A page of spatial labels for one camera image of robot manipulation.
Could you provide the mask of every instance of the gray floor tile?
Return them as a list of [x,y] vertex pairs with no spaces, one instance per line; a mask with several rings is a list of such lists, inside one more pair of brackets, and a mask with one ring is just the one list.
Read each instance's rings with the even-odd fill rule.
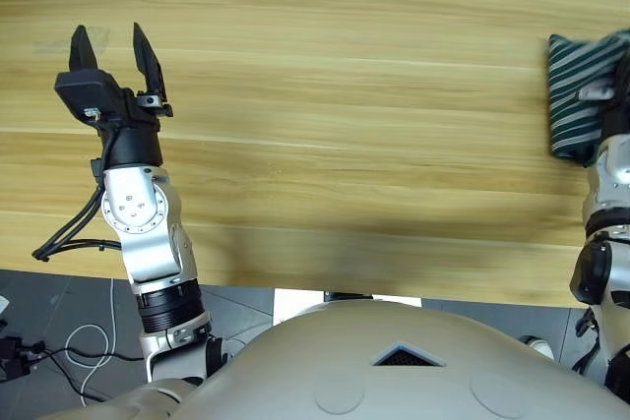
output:
[[0,294],[9,300],[2,318],[9,324],[3,336],[18,335],[24,343],[45,338],[49,321],[72,277],[9,270],[0,271]]
[[274,289],[262,287],[223,287],[204,285],[204,291],[267,315],[274,313]]
[[231,355],[272,325],[272,316],[202,289],[204,305],[211,311],[213,334],[225,340]]
[[[50,347],[62,347],[67,336],[83,324],[101,326],[113,340],[111,313],[109,306],[109,279],[74,277],[55,312],[46,342]],[[116,315],[116,352],[128,356],[142,356],[138,335],[142,324],[136,309],[136,302],[126,281],[114,281],[114,306]],[[104,352],[105,342],[97,330],[83,329],[74,336],[71,346],[89,352]],[[73,376],[80,380],[90,370],[72,365],[65,355],[59,355]],[[82,360],[93,364],[92,360]],[[89,386],[107,393],[118,395],[132,390],[146,381],[142,362],[124,362],[112,359],[99,368],[90,379]]]
[[0,386],[0,418],[10,420],[18,409],[18,403],[28,378],[20,378]]
[[51,366],[54,365],[42,362],[36,371],[18,380],[24,383],[24,388],[8,420],[32,420],[53,412],[81,407],[79,397]]
[[517,339],[545,339],[560,358],[569,309],[422,299],[422,307],[463,315]]
[[[560,357],[560,362],[565,366],[573,366],[582,356],[589,352],[596,341],[596,334],[589,330],[580,338],[575,334],[575,324],[584,315],[585,310],[571,309],[569,316],[569,326],[564,338],[564,349]],[[598,384],[603,384],[607,371],[607,366],[601,351],[593,359],[586,376]]]

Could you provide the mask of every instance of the wooden table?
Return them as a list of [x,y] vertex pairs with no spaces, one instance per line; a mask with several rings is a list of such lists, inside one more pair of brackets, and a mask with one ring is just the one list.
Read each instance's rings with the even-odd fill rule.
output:
[[629,5],[0,0],[0,268],[124,277],[115,252],[30,252],[94,186],[99,141],[52,89],[70,35],[139,90],[138,21],[202,282],[573,305],[587,185],[548,155],[545,39],[623,28]]

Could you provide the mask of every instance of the green striped towel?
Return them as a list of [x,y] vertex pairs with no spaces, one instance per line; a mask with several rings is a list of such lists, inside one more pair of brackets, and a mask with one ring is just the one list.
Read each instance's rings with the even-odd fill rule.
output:
[[628,47],[630,30],[596,42],[571,41],[559,34],[549,38],[549,126],[551,152],[556,157],[585,166],[597,157],[601,102],[588,95],[604,98],[611,90],[615,68]]

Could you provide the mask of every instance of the black cable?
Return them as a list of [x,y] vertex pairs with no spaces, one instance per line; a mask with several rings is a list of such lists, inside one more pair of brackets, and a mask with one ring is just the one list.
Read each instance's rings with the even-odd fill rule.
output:
[[599,352],[599,325],[598,325],[598,322],[595,319],[595,316],[593,315],[593,312],[591,311],[591,309],[589,309],[587,311],[587,314],[585,314],[585,317],[589,317],[590,322],[593,324],[593,330],[595,330],[595,332],[597,334],[597,338],[595,340],[595,344],[589,350],[589,352],[587,354],[585,354],[584,356],[582,356],[580,359],[578,359],[578,361],[571,368],[572,371],[575,371],[578,374],[585,374],[587,372],[587,370],[589,369],[589,366],[591,366],[591,363],[593,362],[593,360],[595,359],[596,355]]
[[96,395],[92,395],[92,394],[86,393],[86,392],[81,393],[81,391],[79,389],[77,389],[77,387],[75,386],[74,380],[72,379],[70,374],[68,374],[68,371],[66,371],[66,369],[61,365],[61,363],[59,361],[57,361],[57,359],[54,357],[54,354],[52,354],[51,351],[46,351],[46,354],[48,355],[50,360],[53,363],[55,363],[57,368],[59,368],[59,371],[61,371],[61,373],[66,378],[66,381],[68,381],[68,384],[70,385],[70,387],[72,388],[72,390],[74,392],[76,392],[78,395],[80,395],[80,396],[82,396],[84,398],[88,398],[88,399],[93,400],[95,402],[105,402],[105,399],[102,398],[102,397],[98,397]]
[[32,256],[37,260],[48,261],[49,257],[56,253],[79,248],[97,247],[101,251],[104,251],[105,248],[120,249],[120,243],[111,240],[72,240],[72,238],[92,220],[100,209],[100,200],[105,192],[104,169],[117,136],[117,129],[112,128],[100,157],[100,171],[96,181],[96,189],[88,199],[88,202],[70,221],[57,230],[43,245],[32,252]]
[[120,354],[120,353],[116,353],[116,352],[113,352],[113,353],[87,353],[86,351],[82,351],[81,349],[74,348],[72,346],[68,346],[67,348],[59,348],[59,349],[55,349],[55,350],[52,350],[52,351],[46,350],[45,351],[46,354],[44,356],[42,356],[40,358],[37,358],[37,359],[33,359],[31,361],[31,363],[32,364],[37,364],[37,363],[43,361],[46,358],[54,356],[55,354],[58,354],[58,353],[62,353],[64,351],[70,351],[71,353],[78,354],[79,356],[83,356],[84,358],[102,358],[103,356],[112,356],[112,357],[118,358],[118,359],[120,359],[122,361],[132,361],[132,362],[144,361],[144,359],[145,359],[145,358],[139,358],[139,357],[133,357],[133,356],[126,356],[124,354]]
[[615,354],[615,356],[622,356],[628,353],[630,353],[630,343],[626,344],[623,348],[617,351],[617,354]]

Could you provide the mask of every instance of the vent grille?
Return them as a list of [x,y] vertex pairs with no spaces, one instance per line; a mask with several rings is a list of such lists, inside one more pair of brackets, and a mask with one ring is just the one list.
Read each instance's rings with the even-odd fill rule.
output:
[[386,354],[381,361],[374,366],[437,366],[439,364],[428,361],[417,354],[398,347]]

